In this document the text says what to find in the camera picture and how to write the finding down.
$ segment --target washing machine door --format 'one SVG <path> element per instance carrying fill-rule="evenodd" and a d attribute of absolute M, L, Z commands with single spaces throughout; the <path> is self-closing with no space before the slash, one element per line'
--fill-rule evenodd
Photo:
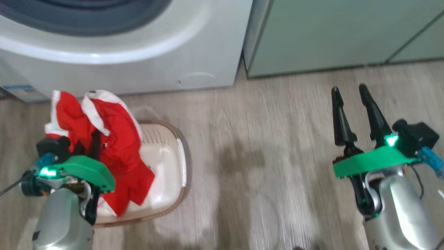
<path fill-rule="evenodd" d="M 213 12 L 211 0 L 0 0 L 0 52 L 74 64 L 146 60 L 197 36 Z"/>
<path fill-rule="evenodd" d="M 102 36 L 130 31 L 163 12 L 171 0 L 2 0 L 0 14 L 48 32 Z"/>

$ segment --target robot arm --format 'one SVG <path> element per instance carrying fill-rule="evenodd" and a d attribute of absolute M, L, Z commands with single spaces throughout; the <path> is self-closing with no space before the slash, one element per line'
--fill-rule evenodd
<path fill-rule="evenodd" d="M 92 250 L 93 226 L 80 211 L 77 194 L 59 188 L 46 200 L 32 235 L 34 250 Z"/>
<path fill-rule="evenodd" d="M 72 155 L 66 137 L 37 144 L 40 159 L 20 183 L 26 196 L 48 196 L 32 235 L 34 250 L 92 249 L 99 197 L 115 188 L 114 177 L 98 161 L 97 142 L 93 140 L 88 156 L 79 147 Z"/>
<path fill-rule="evenodd" d="M 344 155 L 333 161 L 337 177 L 350 179 L 356 205 L 364 216 L 370 249 L 440 249 L 440 239 L 411 182 L 404 177 L 405 165 L 425 162 L 442 178 L 442 160 L 430 150 L 439 135 L 424 123 L 408 125 L 399 120 L 393 135 L 382 112 L 364 84 L 359 86 L 367 109 L 373 151 L 364 153 L 354 145 L 343 100 L 337 87 L 332 89 L 335 144 L 345 146 Z"/>

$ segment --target white laundry basket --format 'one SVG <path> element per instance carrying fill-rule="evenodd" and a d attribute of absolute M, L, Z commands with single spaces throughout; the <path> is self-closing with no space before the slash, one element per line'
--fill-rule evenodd
<path fill-rule="evenodd" d="M 183 200 L 186 188 L 186 157 L 179 133 L 161 121 L 140 121 L 143 132 L 140 156 L 155 174 L 153 184 L 141 206 L 130 202 L 117 217 L 107 203 L 99 200 L 95 228 L 120 226 L 161 217 Z"/>

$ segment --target white appliance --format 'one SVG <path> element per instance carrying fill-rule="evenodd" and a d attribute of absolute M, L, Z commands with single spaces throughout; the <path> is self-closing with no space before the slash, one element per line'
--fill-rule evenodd
<path fill-rule="evenodd" d="M 139 5 L 99 18 L 95 15 L 102 14 L 100 6 L 75 6 L 81 3 L 111 6 L 103 10 Z M 35 88 L 45 97 L 53 89 L 82 96 L 94 89 L 128 94 L 230 86 L 251 4 L 252 0 L 2 0 L 0 86 L 9 91 L 19 86 L 18 96 Z M 83 12 L 76 16 L 77 10 Z M 37 96 L 27 98 L 39 101 Z"/>

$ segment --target cabinet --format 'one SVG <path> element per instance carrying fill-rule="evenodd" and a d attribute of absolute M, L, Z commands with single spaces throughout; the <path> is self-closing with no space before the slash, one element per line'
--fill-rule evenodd
<path fill-rule="evenodd" d="M 265 14 L 257 15 L 261 23 L 254 29 L 250 20 L 247 31 L 250 77 L 384 63 L 444 10 L 444 0 L 256 0 L 255 5 Z"/>
<path fill-rule="evenodd" d="M 444 16 L 408 44 L 390 62 L 444 58 Z"/>

